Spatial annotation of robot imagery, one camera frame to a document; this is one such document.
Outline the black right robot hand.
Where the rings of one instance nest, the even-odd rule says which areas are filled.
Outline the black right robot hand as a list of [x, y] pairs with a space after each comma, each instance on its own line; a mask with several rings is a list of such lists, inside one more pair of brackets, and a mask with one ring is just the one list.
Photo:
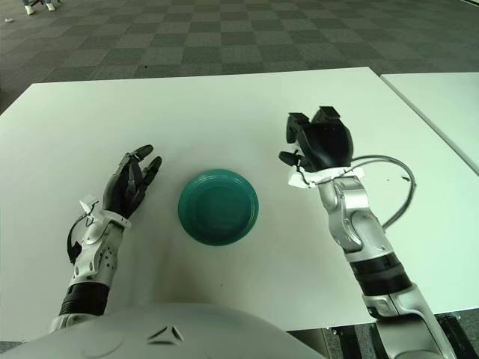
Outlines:
[[321, 106], [312, 118], [290, 112], [286, 140], [299, 149], [296, 152], [281, 151], [279, 159], [289, 166], [298, 165], [308, 173], [349, 167], [353, 158], [350, 131], [332, 106]]

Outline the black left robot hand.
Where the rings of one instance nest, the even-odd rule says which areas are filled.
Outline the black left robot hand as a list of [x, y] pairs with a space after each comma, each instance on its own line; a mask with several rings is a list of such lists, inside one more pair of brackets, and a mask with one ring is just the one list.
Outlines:
[[141, 168], [141, 162], [153, 149], [153, 145], [147, 144], [123, 156], [103, 193], [104, 210], [126, 219], [137, 210], [162, 164], [162, 158], [157, 156], [147, 167]]

